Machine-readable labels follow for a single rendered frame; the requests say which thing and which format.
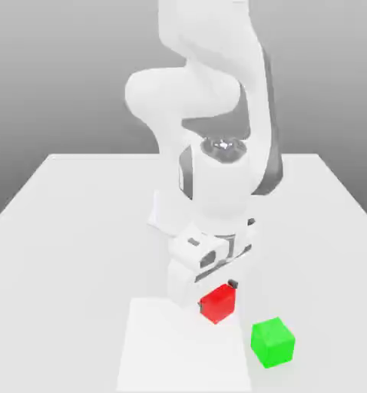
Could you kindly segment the small green cube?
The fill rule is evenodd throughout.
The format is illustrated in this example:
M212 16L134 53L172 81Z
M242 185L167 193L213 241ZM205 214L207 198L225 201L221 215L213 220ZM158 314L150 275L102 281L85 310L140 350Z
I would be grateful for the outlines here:
M280 317L253 324L250 348L264 368L293 360L296 338Z

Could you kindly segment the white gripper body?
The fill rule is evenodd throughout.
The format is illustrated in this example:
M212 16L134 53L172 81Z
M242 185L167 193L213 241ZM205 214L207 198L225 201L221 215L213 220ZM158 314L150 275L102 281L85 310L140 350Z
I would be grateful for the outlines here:
M167 268L167 296L181 308L192 306L229 280L243 280L253 261L254 251L251 245L246 246L241 255L228 263L219 264L216 269L213 267L202 273L172 259Z

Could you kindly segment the small red cube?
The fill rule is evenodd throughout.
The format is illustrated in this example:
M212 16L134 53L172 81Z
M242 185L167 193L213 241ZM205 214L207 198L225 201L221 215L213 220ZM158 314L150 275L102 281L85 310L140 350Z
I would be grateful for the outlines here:
M200 313L213 324L218 324L235 310L236 289L223 284L200 299Z

